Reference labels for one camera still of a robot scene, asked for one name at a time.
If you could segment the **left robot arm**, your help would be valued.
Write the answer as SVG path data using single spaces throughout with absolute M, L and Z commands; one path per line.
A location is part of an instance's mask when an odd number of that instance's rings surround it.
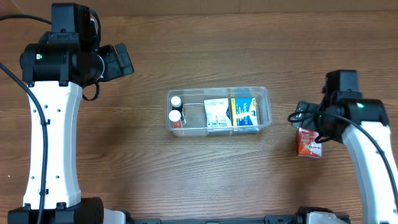
M 101 45 L 94 10 L 52 4 L 51 30 L 20 57 L 17 84 L 27 93 L 31 115 L 29 180 L 23 204 L 9 223 L 131 223 L 128 212 L 81 195 L 76 171 L 76 130 L 83 89 L 134 72 L 124 44 Z

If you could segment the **red white box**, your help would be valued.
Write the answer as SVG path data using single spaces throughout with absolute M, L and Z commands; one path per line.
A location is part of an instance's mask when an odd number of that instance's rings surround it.
M 296 135 L 296 151 L 301 157 L 321 158 L 322 144 L 316 143 L 318 133 L 304 128 L 298 128 Z

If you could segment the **white blue box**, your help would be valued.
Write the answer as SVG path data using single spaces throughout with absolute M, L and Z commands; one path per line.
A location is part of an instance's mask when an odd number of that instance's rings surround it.
M 232 126 L 229 112 L 229 99 L 219 98 L 205 100 L 204 105 L 208 128 L 226 128 Z

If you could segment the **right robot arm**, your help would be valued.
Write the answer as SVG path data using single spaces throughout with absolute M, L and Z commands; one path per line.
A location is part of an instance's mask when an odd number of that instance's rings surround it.
M 356 70 L 326 74 L 320 104 L 301 101 L 287 118 L 317 132 L 315 142 L 342 143 L 351 156 L 363 223 L 397 223 L 397 166 L 389 117 L 381 100 L 365 99 Z

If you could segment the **dark bottle white cap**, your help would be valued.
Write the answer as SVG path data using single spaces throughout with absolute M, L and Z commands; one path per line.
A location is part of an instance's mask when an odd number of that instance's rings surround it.
M 181 113 L 182 118 L 184 118 L 183 101 L 182 101 L 181 97 L 173 96 L 173 97 L 171 97 L 170 102 L 172 105 L 172 109 L 178 110 Z

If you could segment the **orange tube white cap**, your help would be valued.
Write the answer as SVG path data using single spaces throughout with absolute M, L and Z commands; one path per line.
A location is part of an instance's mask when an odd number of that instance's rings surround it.
M 182 120 L 181 120 L 181 112 L 178 110 L 172 110 L 169 115 L 169 120 L 172 122 L 173 128 L 183 128 Z

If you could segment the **blue yellow VapoDrops box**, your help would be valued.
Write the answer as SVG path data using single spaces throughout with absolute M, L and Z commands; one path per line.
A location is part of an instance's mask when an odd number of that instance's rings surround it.
M 256 126 L 257 103 L 255 98 L 232 98 L 232 124 L 233 126 Z

